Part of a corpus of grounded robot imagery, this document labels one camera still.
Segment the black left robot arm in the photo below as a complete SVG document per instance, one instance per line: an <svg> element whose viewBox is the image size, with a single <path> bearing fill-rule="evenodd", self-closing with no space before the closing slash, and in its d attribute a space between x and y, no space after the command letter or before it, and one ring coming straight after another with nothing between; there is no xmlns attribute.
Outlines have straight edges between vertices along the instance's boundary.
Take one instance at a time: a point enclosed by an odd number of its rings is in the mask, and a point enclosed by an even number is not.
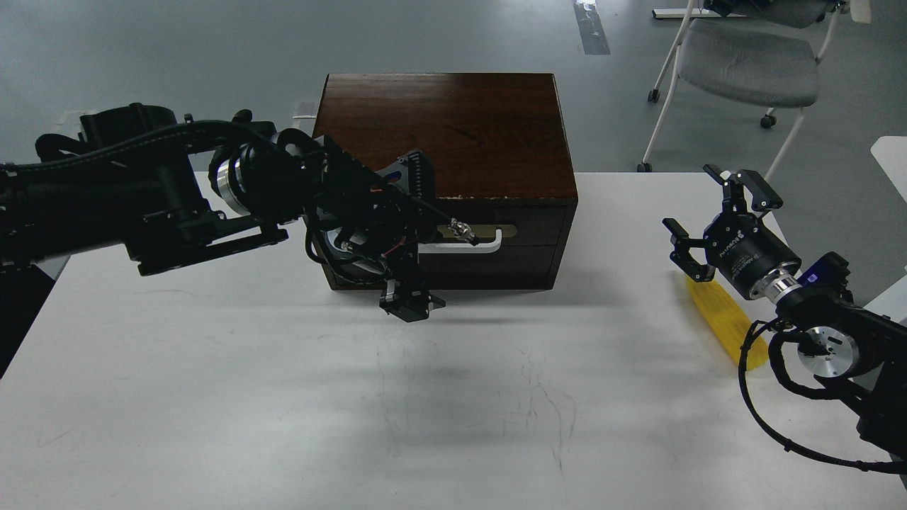
<svg viewBox="0 0 907 510"><path fill-rule="evenodd" d="M2 368L9 368L50 294L59 257L123 245L143 276L278 244L305 222L305 253L360 284L385 283L379 305L405 322L444 301L418 264L447 228L457 248L472 228L438 209L424 152L376 172L328 136L277 130L240 110L179 123L132 103L81 117L77 138L36 140L39 164L2 165Z"/></svg>

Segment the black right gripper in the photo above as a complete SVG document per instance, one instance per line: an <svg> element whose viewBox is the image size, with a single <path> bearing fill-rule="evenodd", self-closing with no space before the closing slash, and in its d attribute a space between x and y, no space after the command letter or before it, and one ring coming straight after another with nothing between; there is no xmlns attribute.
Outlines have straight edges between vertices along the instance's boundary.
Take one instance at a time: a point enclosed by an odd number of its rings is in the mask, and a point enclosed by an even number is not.
<svg viewBox="0 0 907 510"><path fill-rule="evenodd" d="M705 164L702 170L722 187L722 213L705 229L703 239L690 238L677 220L664 217L673 246L670 260L694 282L712 281L717 268L746 300L754 300L760 296L755 284L769 272L783 268L794 273L802 266L802 259L751 213L778 210L783 199L757 171L722 177L719 166ZM690 249L703 249L707 263L699 263Z"/></svg>

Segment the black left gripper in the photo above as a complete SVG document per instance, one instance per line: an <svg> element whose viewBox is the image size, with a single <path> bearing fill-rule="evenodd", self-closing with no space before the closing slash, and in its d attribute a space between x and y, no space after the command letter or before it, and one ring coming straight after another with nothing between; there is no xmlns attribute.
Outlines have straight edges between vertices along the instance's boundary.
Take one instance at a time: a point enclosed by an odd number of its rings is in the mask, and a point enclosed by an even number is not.
<svg viewBox="0 0 907 510"><path fill-rule="evenodd" d="M305 164L317 175L313 208L305 219L321 235L327 265L348 281L357 265L386 281L379 306L404 322L421 322L446 307L429 290L418 262L418 243L479 242L472 226L444 212L435 196L435 168L420 149L374 171L330 136L314 139Z"/></svg>

